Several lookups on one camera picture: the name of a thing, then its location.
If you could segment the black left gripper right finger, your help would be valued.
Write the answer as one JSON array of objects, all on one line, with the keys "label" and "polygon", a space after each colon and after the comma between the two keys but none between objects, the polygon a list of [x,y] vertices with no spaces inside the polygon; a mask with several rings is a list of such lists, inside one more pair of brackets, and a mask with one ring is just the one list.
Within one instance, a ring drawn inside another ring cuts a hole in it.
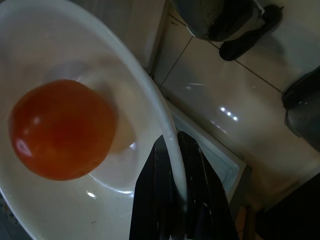
[{"label": "black left gripper right finger", "polygon": [[198,142],[178,133],[187,183],[185,234],[189,240],[233,240],[234,221],[223,184]]}]

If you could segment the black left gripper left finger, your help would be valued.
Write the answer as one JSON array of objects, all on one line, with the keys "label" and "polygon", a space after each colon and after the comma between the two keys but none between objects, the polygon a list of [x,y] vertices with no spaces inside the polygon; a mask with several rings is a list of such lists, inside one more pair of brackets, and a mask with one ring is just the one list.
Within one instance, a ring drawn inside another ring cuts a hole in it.
[{"label": "black left gripper left finger", "polygon": [[182,240],[183,213],[164,138],[159,137],[135,184],[130,240]]}]

